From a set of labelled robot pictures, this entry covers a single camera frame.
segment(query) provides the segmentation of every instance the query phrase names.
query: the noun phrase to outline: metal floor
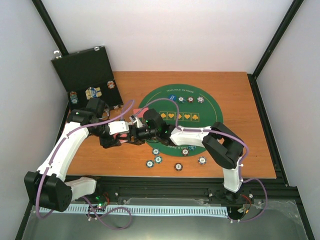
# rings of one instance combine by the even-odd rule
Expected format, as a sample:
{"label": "metal floor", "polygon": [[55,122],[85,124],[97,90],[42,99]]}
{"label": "metal floor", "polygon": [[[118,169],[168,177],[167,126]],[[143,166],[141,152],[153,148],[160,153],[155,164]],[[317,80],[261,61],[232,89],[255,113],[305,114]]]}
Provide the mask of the metal floor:
{"label": "metal floor", "polygon": [[[161,200],[157,200],[156,204],[159,205],[159,202],[161,203]],[[188,203],[184,200],[182,205],[185,206]],[[260,210],[253,205],[244,219],[251,218]],[[129,217],[110,215],[103,219],[110,225],[121,227],[128,222]],[[273,200],[269,202],[269,207],[263,216],[248,223],[231,224],[226,218],[209,216],[134,216],[131,225],[120,231],[110,230],[94,219],[88,221],[85,214],[53,213],[47,219],[39,220],[33,212],[23,239],[307,240],[308,238],[295,203],[289,200]]]}

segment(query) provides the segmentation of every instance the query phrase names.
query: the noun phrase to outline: blue poker chip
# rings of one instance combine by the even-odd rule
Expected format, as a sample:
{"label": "blue poker chip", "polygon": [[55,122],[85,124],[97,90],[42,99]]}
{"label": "blue poker chip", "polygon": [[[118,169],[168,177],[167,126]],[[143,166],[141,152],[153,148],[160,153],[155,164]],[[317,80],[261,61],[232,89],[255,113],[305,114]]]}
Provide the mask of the blue poker chip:
{"label": "blue poker chip", "polygon": [[189,149],[189,151],[194,151],[197,147],[189,145],[187,148]]}
{"label": "blue poker chip", "polygon": [[171,99],[172,101],[177,100],[177,96],[176,95],[170,95],[168,98]]}

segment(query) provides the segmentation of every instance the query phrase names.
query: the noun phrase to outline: open case lid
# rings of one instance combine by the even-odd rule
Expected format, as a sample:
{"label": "open case lid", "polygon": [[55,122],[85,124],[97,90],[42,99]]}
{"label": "open case lid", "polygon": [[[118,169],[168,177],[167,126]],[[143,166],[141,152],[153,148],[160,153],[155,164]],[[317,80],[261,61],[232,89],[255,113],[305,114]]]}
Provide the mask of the open case lid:
{"label": "open case lid", "polygon": [[[51,62],[68,93],[72,110],[87,105],[89,99],[86,97],[86,91],[89,88],[99,91],[98,97],[104,100],[111,110],[123,105],[104,46],[58,56]],[[74,94],[77,96],[76,102],[72,102],[70,98]]]}

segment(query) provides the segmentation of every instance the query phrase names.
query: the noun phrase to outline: wire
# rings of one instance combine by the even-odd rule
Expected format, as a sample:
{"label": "wire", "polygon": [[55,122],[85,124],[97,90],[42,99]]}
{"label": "wire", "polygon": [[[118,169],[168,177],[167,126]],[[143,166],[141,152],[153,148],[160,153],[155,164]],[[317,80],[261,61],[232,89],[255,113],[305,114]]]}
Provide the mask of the wire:
{"label": "wire", "polygon": [[[131,212],[130,212],[130,210],[129,210],[128,208],[123,207],[123,206],[115,207],[115,208],[113,208],[112,210],[106,212],[105,214],[99,216],[99,215],[97,214],[94,206],[93,206],[93,205],[91,204],[91,202],[89,201],[89,199],[88,199],[87,197],[85,197],[85,196],[83,196],[82,198],[89,204],[89,206],[90,206],[90,208],[91,208],[90,211],[93,212],[93,214],[95,215],[95,217],[96,217],[104,226],[106,226],[107,228],[109,228],[109,229],[111,229],[111,230],[116,230],[116,231],[117,231],[117,230],[126,229],[126,228],[129,227],[129,225],[131,224],[131,222],[132,222],[132,214],[131,214]],[[123,227],[110,226],[110,225],[106,224],[105,222],[103,222],[103,221],[101,220],[102,218],[108,216],[110,213],[112,213],[112,212],[114,212],[114,211],[116,211],[116,210],[125,210],[125,211],[129,214],[129,216],[130,216],[129,222],[128,222],[125,226],[123,226]]]}
{"label": "wire", "polygon": [[[179,116],[179,106],[178,106],[178,104],[177,104],[175,101],[173,101],[173,100],[171,100],[171,99],[169,99],[169,98],[164,98],[164,97],[158,98],[158,99],[155,99],[155,100],[149,102],[149,103],[146,104],[143,108],[141,108],[136,114],[134,114],[134,116],[136,117],[139,113],[141,113],[141,112],[143,111],[143,109],[145,109],[146,107],[148,107],[150,104],[153,104],[153,103],[155,103],[155,102],[157,102],[157,101],[162,101],[162,100],[172,102],[172,103],[175,105],[175,107],[176,107],[176,111],[177,111],[177,114],[176,114],[176,115]],[[180,127],[180,126],[178,125],[178,120],[179,120],[179,118],[177,117],[177,118],[175,119],[175,127],[176,127],[177,129],[181,130],[181,131],[183,130],[183,131],[185,131],[185,132],[199,132],[199,133],[202,131],[201,129],[199,129],[199,130],[197,130],[197,129],[186,129],[186,128]],[[203,132],[205,132],[205,133],[218,134],[218,135],[221,135],[221,136],[230,138],[230,139],[232,139],[232,140],[240,143],[240,144],[245,148],[245,153],[244,153],[244,155],[242,156],[242,158],[240,159],[240,161],[239,161],[239,163],[238,163],[239,165],[240,165],[240,164],[245,160],[245,158],[248,156],[248,154],[249,154],[249,147],[248,147],[241,139],[239,139],[239,138],[237,138],[237,137],[235,137],[235,136],[232,136],[232,135],[230,135],[230,134],[221,132],[221,131],[203,129]],[[239,178],[242,179],[242,170],[241,170],[241,167],[238,168],[238,172],[239,172]]]}
{"label": "wire", "polygon": [[110,203],[109,194],[106,192],[106,193],[104,193],[102,195],[105,197],[107,205],[109,205],[109,203]]}
{"label": "wire", "polygon": [[246,201],[248,201],[249,202],[249,204],[250,204],[250,206],[249,206],[249,208],[251,207],[251,204],[252,204],[252,202],[251,202],[251,200],[250,200],[250,198],[248,198],[246,195],[241,195],[244,199],[246,199]]}
{"label": "wire", "polygon": [[241,195],[241,197],[243,197],[245,199],[245,209],[250,209],[251,207],[251,203],[248,201],[248,198],[246,198],[245,195]]}
{"label": "wire", "polygon": [[[79,126],[77,128],[75,128],[74,130],[70,131],[69,133],[67,133],[67,138],[73,134],[74,132],[80,130],[80,129],[83,129],[83,128],[88,128],[88,127],[95,127],[95,126],[100,126],[100,125],[105,125],[105,124],[108,124],[110,122],[113,122],[114,120],[117,120],[119,118],[121,118],[123,115],[125,115],[127,112],[129,112],[129,110],[134,106],[135,104],[135,100],[132,99],[130,100],[128,103],[131,102],[131,105],[124,111],[122,112],[120,115],[118,116],[115,116],[111,119],[108,119],[108,120],[105,120],[105,121],[101,121],[101,122],[97,122],[97,123],[91,123],[91,124],[87,124],[87,125],[83,125],[83,126]],[[57,144],[56,148],[54,149],[52,155],[51,155],[51,158],[48,162],[49,165],[52,164],[52,162],[54,161],[55,159],[55,156],[57,155],[57,152],[58,150],[60,149],[60,147],[62,146],[62,144],[64,143],[64,141],[67,139],[66,137],[62,138],[61,141]],[[47,173],[49,171],[49,167],[47,167],[43,174],[42,174],[42,177],[40,179],[40,183],[39,183],[39,186],[38,186],[38,190],[37,190],[37,193],[36,193],[36,197],[35,197],[35,214],[36,216],[39,218],[39,219],[45,219],[47,218],[52,212],[53,210],[51,210],[50,212],[48,212],[45,216],[41,216],[40,214],[40,196],[41,196],[41,191],[42,191],[42,187],[43,187],[43,184],[44,184],[44,181],[45,181],[45,178],[47,176]]]}
{"label": "wire", "polygon": [[258,178],[249,178],[245,181],[243,181],[243,183],[248,183],[248,182],[251,182],[253,180],[256,180],[257,182],[260,183],[262,189],[263,189],[263,192],[264,192],[264,197],[265,197],[265,205],[264,205],[264,208],[262,209],[262,211],[257,215],[257,216],[254,216],[253,218],[250,218],[248,220],[242,220],[242,221],[239,221],[240,223],[248,223],[248,222],[251,222],[253,220],[256,220],[257,218],[260,218],[262,216],[262,214],[266,211],[267,207],[268,207],[268,195],[267,195],[267,190],[264,186],[264,184],[262,183],[262,181],[260,181]]}

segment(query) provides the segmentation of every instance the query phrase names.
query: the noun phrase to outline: white poker chip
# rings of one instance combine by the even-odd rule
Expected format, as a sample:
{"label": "white poker chip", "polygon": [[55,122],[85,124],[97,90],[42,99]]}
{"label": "white poker chip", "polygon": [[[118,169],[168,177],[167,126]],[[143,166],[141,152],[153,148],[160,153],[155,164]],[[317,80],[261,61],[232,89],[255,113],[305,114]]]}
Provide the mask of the white poker chip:
{"label": "white poker chip", "polygon": [[152,160],[148,160],[148,161],[146,161],[145,165],[146,165],[148,168],[152,168],[152,167],[155,165],[155,163],[154,163],[154,161],[152,161]]}
{"label": "white poker chip", "polygon": [[198,101],[198,103],[201,103],[201,104],[205,101],[205,99],[202,96],[198,96],[196,100]]}
{"label": "white poker chip", "polygon": [[204,165],[206,164],[206,162],[207,162],[207,159],[204,156],[199,157],[198,159],[199,164]]}
{"label": "white poker chip", "polygon": [[162,163],[162,157],[161,156],[156,156],[154,158],[154,161],[155,161],[156,164],[160,164],[160,163]]}
{"label": "white poker chip", "polygon": [[152,153],[153,153],[154,155],[158,155],[158,154],[160,153],[160,151],[159,151],[158,148],[154,148],[154,149],[152,150]]}

